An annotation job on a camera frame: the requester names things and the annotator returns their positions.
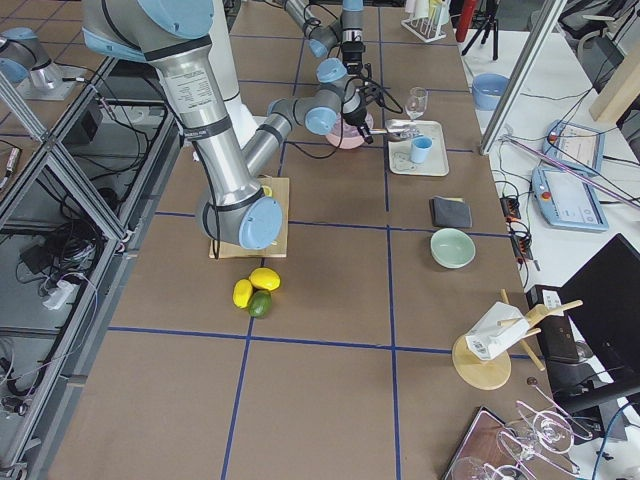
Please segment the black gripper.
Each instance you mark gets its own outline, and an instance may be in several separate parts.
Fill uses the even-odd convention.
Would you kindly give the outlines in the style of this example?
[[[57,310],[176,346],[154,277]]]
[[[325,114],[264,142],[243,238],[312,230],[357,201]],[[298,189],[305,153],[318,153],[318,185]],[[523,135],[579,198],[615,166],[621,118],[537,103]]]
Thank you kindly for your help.
[[[340,45],[342,63],[350,77],[361,80],[371,79],[371,64],[363,61],[366,51],[362,41],[343,41]]]
[[[344,88],[340,112],[340,144],[344,143],[346,126],[354,127],[364,143],[371,144],[373,136],[366,122],[367,104],[357,87],[347,84]]]

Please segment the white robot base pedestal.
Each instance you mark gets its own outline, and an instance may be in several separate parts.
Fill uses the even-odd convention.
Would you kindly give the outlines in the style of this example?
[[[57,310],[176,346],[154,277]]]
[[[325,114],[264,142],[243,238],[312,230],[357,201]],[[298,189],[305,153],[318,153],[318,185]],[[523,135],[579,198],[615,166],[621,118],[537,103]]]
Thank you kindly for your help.
[[[192,83],[185,122],[194,158],[219,176],[257,175],[278,142],[242,103],[223,5],[189,1],[185,9],[196,36],[183,61]]]

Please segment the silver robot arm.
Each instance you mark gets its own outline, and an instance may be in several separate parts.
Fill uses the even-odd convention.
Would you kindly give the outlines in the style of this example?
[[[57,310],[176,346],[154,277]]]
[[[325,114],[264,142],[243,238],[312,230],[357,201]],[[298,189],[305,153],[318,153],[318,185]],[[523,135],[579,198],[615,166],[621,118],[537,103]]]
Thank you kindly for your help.
[[[366,99],[354,77],[363,44],[360,1],[346,1],[329,26],[305,11],[302,1],[283,2],[313,54],[321,58],[315,94],[273,102],[256,124],[240,98],[220,1],[86,1],[83,35],[105,56],[149,64],[168,104],[203,165],[209,193],[198,209],[212,239],[247,250],[268,247],[283,222],[280,204],[265,195],[257,176],[291,131],[303,126],[327,135],[338,121],[372,140]]]
[[[276,4],[299,26],[316,58],[328,57],[338,48],[348,75],[370,78],[371,65],[364,62],[363,1],[343,1],[340,15],[332,14],[334,19],[330,24],[324,24],[312,14],[311,6],[317,5],[316,1],[284,0]]]

